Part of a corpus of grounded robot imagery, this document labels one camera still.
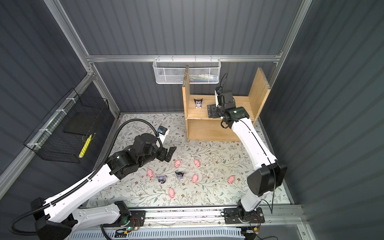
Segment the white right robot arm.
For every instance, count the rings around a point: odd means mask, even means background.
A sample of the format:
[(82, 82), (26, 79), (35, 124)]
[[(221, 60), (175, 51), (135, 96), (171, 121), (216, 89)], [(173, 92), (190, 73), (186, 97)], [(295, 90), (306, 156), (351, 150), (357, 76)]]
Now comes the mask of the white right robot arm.
[(275, 155), (267, 148), (254, 128), (250, 115), (244, 107), (237, 107), (230, 90), (222, 87), (215, 89), (214, 105), (208, 105), (208, 116), (221, 119), (224, 129), (231, 129), (242, 142), (254, 167), (247, 177), (248, 191), (241, 198), (243, 212), (255, 210), (267, 195), (275, 195), (287, 172), (287, 167), (279, 163)]

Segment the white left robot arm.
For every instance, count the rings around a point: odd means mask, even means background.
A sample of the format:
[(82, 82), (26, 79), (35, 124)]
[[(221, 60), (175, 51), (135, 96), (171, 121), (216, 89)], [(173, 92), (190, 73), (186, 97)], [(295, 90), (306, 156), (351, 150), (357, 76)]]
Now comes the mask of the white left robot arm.
[(64, 240), (76, 230), (100, 226), (121, 226), (132, 229), (142, 223), (131, 215), (122, 201), (106, 207), (80, 209), (80, 205), (102, 189), (113, 185), (145, 164), (157, 159), (169, 162), (174, 147), (162, 147), (165, 135), (141, 134), (134, 143), (122, 151), (109, 156), (99, 170), (65, 191), (46, 200), (38, 198), (32, 202), (35, 213), (35, 231), (40, 240)]

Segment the purple black cat figurine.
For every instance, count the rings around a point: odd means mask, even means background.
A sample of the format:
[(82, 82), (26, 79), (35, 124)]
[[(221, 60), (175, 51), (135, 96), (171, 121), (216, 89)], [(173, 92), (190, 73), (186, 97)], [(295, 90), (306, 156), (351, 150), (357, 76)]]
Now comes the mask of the purple black cat figurine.
[(175, 175), (178, 180), (182, 180), (184, 178), (183, 172), (175, 172)]
[(157, 179), (158, 179), (158, 182), (160, 184), (164, 184), (167, 181), (167, 177), (166, 176), (159, 176), (159, 177), (157, 177)]
[(203, 99), (194, 99), (196, 109), (202, 108)]

